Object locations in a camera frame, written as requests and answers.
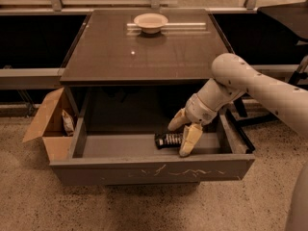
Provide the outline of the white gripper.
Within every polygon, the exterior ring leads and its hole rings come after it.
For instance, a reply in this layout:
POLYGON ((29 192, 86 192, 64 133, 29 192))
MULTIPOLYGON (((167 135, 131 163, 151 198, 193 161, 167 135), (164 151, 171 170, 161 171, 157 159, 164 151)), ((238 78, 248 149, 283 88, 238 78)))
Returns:
POLYGON ((190 123, 190 121, 192 122, 190 126, 184 127, 183 139, 179 150, 181 157, 187 157, 192 153, 203 134, 202 126, 211 123, 216 116, 217 112, 212 111, 203 104, 196 93, 187 101, 185 108, 180 109, 176 113, 167 127, 169 131, 175 131, 182 125, 190 123))

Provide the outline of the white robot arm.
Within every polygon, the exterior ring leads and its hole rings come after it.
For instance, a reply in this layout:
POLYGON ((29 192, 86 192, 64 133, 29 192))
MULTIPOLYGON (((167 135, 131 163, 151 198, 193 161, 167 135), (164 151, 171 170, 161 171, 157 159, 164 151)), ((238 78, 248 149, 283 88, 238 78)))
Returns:
MULTIPOLYGON (((308 91, 269 77, 250 66, 241 57, 224 53, 211 67, 212 77, 186 102, 167 129, 184 129, 179 155, 192 153, 204 126, 212 122, 226 104, 249 94, 265 109, 304 138, 308 137, 308 91)), ((308 229, 308 165, 302 166, 283 228, 280 231, 308 229)))

